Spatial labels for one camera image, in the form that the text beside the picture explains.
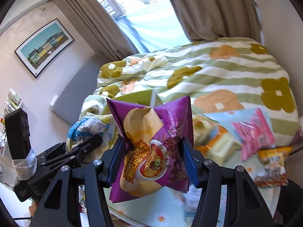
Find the purple potato chip bag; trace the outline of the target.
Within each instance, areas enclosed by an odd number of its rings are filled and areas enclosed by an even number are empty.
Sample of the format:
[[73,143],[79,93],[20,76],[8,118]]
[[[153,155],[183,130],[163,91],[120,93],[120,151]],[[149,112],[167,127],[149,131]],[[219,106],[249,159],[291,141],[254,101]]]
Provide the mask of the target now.
[[126,142],[111,202],[142,198],[163,187],[186,193],[190,180],[178,142],[184,137],[194,142],[191,98],[184,96],[154,108],[119,100],[107,104]]

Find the window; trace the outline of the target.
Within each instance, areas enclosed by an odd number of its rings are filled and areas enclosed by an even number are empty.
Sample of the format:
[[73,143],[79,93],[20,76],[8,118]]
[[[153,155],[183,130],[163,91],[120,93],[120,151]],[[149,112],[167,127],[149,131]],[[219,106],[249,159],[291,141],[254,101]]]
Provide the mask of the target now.
[[140,53],[189,44],[170,0],[97,0]]

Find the grey padded headboard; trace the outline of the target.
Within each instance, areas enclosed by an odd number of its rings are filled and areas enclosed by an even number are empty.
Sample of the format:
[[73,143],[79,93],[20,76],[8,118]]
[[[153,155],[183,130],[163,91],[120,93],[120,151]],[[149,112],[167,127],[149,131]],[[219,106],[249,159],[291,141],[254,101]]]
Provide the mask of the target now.
[[61,94],[53,98],[52,112],[70,126],[78,121],[84,99],[96,89],[100,68],[108,62],[99,51],[89,58]]

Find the framed houses picture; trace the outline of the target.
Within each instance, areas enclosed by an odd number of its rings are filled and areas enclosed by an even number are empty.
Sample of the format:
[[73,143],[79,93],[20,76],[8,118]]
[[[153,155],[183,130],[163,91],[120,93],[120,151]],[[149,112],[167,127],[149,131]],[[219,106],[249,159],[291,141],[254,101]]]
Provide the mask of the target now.
[[44,68],[72,42],[74,38],[61,22],[53,19],[20,44],[15,54],[37,78]]

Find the green cardboard box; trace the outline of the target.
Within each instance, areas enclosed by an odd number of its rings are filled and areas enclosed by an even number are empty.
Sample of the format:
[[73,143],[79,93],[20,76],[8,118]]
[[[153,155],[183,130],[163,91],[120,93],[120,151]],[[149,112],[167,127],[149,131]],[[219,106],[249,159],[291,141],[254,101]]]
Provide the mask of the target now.
[[114,100],[124,101],[128,103],[136,103],[139,105],[156,107],[158,105],[157,95],[154,90],[144,90],[134,93],[129,93],[119,97],[115,97]]

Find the blue white penguin snack bag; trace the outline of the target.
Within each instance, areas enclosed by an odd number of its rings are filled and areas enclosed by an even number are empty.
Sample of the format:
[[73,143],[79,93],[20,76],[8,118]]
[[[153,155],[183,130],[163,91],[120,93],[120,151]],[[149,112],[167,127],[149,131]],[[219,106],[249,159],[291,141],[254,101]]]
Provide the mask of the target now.
[[84,157],[82,161],[83,166],[88,165],[95,159],[100,159],[104,152],[111,149],[117,140],[118,128],[111,114],[97,115],[89,112],[86,113],[85,116],[69,129],[66,151],[70,152],[94,135],[101,135],[102,143]]

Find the green cartoon snack bag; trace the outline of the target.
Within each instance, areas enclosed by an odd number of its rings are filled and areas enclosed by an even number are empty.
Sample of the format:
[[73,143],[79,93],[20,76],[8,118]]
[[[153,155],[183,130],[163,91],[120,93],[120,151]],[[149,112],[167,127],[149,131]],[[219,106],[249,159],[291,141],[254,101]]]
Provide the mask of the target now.
[[202,115],[193,116],[194,149],[222,166],[242,145],[223,126]]

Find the beige right curtain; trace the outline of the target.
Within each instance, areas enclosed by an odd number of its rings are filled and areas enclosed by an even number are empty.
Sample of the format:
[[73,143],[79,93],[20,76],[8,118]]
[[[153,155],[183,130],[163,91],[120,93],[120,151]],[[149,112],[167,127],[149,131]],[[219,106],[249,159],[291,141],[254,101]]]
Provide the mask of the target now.
[[170,0],[191,42],[221,37],[261,41],[260,22],[253,0]]

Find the floral striped duvet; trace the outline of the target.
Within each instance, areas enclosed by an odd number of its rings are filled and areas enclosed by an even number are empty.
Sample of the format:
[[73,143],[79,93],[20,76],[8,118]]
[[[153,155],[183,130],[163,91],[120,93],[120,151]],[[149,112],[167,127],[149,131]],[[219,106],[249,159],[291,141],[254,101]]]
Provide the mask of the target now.
[[131,55],[102,65],[96,82],[81,116],[100,114],[107,98],[153,90],[162,103],[190,96],[194,113],[262,107],[278,147],[289,145],[299,130],[287,71],[250,38],[224,37]]

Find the beige left curtain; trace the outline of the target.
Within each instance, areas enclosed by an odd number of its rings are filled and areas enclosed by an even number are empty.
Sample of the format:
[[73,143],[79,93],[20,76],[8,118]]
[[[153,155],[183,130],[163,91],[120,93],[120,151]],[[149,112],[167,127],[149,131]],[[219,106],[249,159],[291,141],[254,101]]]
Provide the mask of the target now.
[[139,51],[97,0],[52,0],[96,52],[119,61]]

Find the beige curtain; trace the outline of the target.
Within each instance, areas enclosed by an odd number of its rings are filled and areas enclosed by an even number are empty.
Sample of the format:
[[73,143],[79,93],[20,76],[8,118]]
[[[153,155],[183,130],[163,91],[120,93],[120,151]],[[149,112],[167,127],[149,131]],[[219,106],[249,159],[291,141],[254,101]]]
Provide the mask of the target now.
[[97,0],[52,0],[96,52],[119,61],[139,51]]
[[253,0],[170,0],[191,42],[221,37],[261,41],[260,22]]

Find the orange snack bag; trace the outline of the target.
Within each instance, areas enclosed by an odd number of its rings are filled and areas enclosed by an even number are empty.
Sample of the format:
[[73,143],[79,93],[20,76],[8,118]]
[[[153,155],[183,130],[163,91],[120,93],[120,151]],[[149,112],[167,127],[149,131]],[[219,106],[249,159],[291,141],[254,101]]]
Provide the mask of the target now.
[[258,187],[287,186],[285,161],[292,152],[290,146],[259,150],[257,156],[263,168],[255,173],[254,183]]

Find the pink sakura snack bag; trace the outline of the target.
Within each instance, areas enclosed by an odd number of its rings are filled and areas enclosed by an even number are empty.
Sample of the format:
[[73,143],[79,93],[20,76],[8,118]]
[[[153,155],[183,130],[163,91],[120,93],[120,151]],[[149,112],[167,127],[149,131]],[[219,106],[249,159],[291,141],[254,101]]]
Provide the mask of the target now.
[[258,150],[270,148],[275,143],[273,132],[261,108],[254,111],[250,121],[236,121],[232,124],[243,141],[241,148],[242,161],[247,161]]

